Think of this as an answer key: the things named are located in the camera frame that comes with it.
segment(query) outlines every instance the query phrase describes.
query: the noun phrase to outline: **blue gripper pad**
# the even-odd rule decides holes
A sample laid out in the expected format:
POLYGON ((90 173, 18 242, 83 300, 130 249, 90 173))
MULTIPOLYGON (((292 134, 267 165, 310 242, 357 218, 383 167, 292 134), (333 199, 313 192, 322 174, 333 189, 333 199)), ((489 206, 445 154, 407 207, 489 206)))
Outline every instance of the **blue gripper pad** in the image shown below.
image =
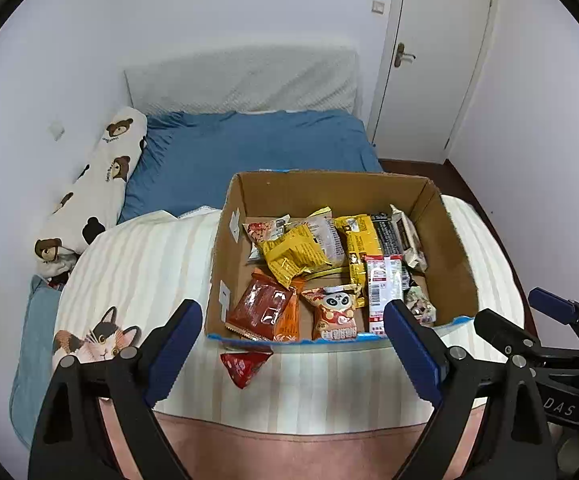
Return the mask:
POLYGON ((405 316, 396 308, 396 302, 390 301, 385 305, 383 323, 385 333, 416 388, 416 393, 437 408, 442 400, 441 371, 405 316))
POLYGON ((529 301, 529 306, 552 319, 556 319, 563 325, 578 322, 578 316, 573 304, 563 298, 559 298, 556 294, 537 287, 530 291, 527 300, 529 301))
MULTIPOLYGON (((178 309, 182 316, 176 320, 178 310, 173 314, 172 320, 177 323, 149 367, 149 382, 143 398, 150 408, 153 408, 158 400, 166 399, 172 391, 173 383, 203 326, 203 314, 196 301, 185 300, 178 309)), ((171 328, 170 322, 156 330, 171 328)))

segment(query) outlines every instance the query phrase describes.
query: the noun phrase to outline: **wall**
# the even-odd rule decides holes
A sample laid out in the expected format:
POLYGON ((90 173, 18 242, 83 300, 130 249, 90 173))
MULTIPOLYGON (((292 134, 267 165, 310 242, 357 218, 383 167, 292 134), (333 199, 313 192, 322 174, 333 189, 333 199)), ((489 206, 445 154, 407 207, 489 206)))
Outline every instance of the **wall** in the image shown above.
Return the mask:
POLYGON ((82 170, 114 109, 128 102, 104 0, 25 0, 0 30, 0 459, 26 476, 8 399, 34 234, 82 170), (55 142, 48 125, 66 128, 55 142))
POLYGON ((343 38, 360 56, 362 111, 367 122, 385 40, 384 14, 372 0, 112 0, 125 23, 119 45, 125 62, 175 55, 190 45, 219 48, 258 36, 343 38))
MULTIPOLYGON (((500 0, 449 156, 490 215, 525 291, 579 300, 579 25, 559 0, 500 0)), ((544 344, 573 331, 535 312, 544 344)))

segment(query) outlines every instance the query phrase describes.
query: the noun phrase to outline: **dark brown floor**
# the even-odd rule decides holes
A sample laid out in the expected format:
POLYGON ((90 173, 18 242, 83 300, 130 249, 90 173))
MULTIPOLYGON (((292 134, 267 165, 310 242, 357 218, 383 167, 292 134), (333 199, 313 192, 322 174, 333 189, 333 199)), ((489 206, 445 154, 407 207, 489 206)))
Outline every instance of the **dark brown floor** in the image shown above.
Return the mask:
POLYGON ((485 222, 487 227, 489 227, 489 230, 492 233, 493 237, 501 246, 501 249, 503 250, 505 257, 509 262, 511 272, 514 276, 514 282, 516 283, 516 286, 521 292, 523 305, 525 306, 525 329, 531 332, 532 334, 536 335, 536 325, 534 324, 534 319, 532 318, 531 311, 529 310, 529 303, 527 302, 527 297, 523 292, 521 280, 519 280, 519 277, 516 274, 516 270, 514 270, 514 266, 511 264, 509 254, 507 254, 507 251, 505 250, 505 247, 503 246, 500 237, 496 233, 496 230, 493 228, 490 219, 487 218, 487 215, 485 214, 485 211, 483 210, 482 206, 476 200, 474 193, 472 193, 472 190, 469 189, 469 186, 460 176, 460 173, 458 173, 454 165, 448 160, 445 161, 445 164, 434 164, 432 162, 412 162, 409 160, 385 160, 385 159, 381 160, 380 164, 383 166, 383 169, 385 171, 388 171, 389 173, 422 175, 431 178, 434 184, 436 184, 436 186, 441 190, 442 194, 456 196, 458 198, 461 198, 468 204, 474 206, 476 212, 483 219, 483 222, 485 222))

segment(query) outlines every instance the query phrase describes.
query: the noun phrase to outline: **door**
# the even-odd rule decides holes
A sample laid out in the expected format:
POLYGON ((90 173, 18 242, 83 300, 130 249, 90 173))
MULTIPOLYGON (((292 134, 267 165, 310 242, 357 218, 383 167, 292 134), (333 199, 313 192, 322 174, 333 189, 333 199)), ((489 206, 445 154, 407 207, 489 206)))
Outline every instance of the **door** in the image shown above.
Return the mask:
POLYGON ((443 162, 491 3, 403 0, 373 140, 379 157, 443 162))

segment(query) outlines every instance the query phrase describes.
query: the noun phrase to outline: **triangular red package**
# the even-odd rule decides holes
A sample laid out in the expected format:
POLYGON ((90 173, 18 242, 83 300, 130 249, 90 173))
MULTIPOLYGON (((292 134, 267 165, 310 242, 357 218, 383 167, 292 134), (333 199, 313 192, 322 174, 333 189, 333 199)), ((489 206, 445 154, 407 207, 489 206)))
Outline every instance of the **triangular red package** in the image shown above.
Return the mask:
POLYGON ((265 364, 271 354, 261 352, 242 352, 231 354, 220 354, 229 376, 234 384, 241 390, 250 383, 258 370, 265 364))

